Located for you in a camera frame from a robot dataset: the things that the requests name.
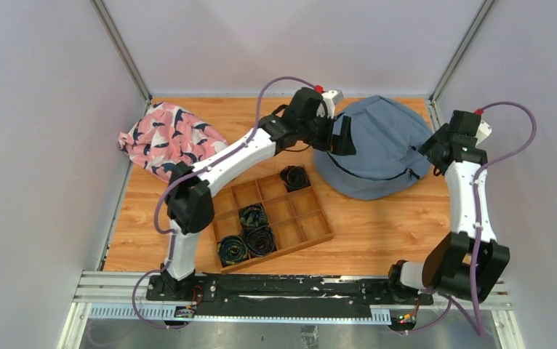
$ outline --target divided wooden organizer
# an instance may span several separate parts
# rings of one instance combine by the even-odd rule
[[[307,183],[310,183],[305,167],[300,167],[304,169]],[[255,204],[263,207],[276,242],[273,252],[263,257],[249,254],[248,259],[232,265],[225,265],[217,251],[221,273],[271,260],[334,237],[313,186],[308,184],[305,188],[288,190],[280,172],[225,187],[213,198],[213,203],[215,218],[212,229],[217,247],[227,236],[241,236],[243,226],[240,212]]]

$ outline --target gray floor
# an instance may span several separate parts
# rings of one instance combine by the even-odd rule
[[[420,310],[420,326],[438,314]],[[92,339],[106,343],[129,332],[107,348],[195,348],[195,349],[349,349],[349,348],[501,348],[490,313],[484,312],[488,335],[478,338],[458,311],[450,314],[426,332],[402,337],[386,326],[245,324],[226,322],[192,323],[185,329],[164,331],[140,321],[95,320]],[[84,337],[83,349],[96,348]]]

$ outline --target pink fabric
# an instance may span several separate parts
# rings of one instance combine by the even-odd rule
[[[120,133],[118,142],[133,163],[164,182],[178,162],[194,164],[228,145],[214,127],[170,103],[153,105],[129,133]]]

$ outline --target black zipper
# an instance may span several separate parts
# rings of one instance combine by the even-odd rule
[[[326,154],[328,154],[328,157],[330,157],[330,160],[332,160],[332,162],[334,163],[334,165],[335,165],[336,167],[338,167],[339,169],[341,169],[341,171],[343,171],[344,173],[346,173],[346,174],[348,174],[348,175],[351,175],[351,176],[354,176],[354,177],[357,177],[357,178],[361,178],[361,179],[363,179],[363,180],[370,180],[370,179],[368,179],[368,178],[360,177],[360,176],[358,176],[357,174],[353,173],[352,171],[346,169],[345,167],[340,166],[340,164],[339,164],[329,153],[326,153]],[[384,179],[381,179],[381,180],[395,180],[396,178],[399,178],[400,176],[406,174],[407,172],[408,172],[410,175],[416,177],[416,179],[418,179],[418,180],[420,179],[420,176],[417,175],[412,169],[407,168],[407,169],[405,169],[403,172],[397,174],[397,175],[394,176],[394,177],[384,178]]]

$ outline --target wooden tabletop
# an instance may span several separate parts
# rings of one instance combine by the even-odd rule
[[[290,98],[267,97],[262,116]],[[357,99],[346,99],[340,110]],[[424,100],[397,99],[429,120]],[[232,143],[250,130],[255,119],[254,98],[164,98],[195,113]],[[290,164],[304,164],[310,172],[334,239],[302,251],[254,265],[238,273],[386,275],[397,260],[423,261],[448,233],[449,196],[443,177],[429,173],[411,188],[374,201],[347,198],[329,187],[313,165],[313,150],[283,152],[237,177],[233,183],[270,175]],[[152,216],[166,184],[134,166],[105,263],[107,271],[147,271],[157,268],[167,253],[167,237],[153,227]],[[167,227],[165,206],[161,226]],[[219,271],[212,228],[201,232],[196,270]]]

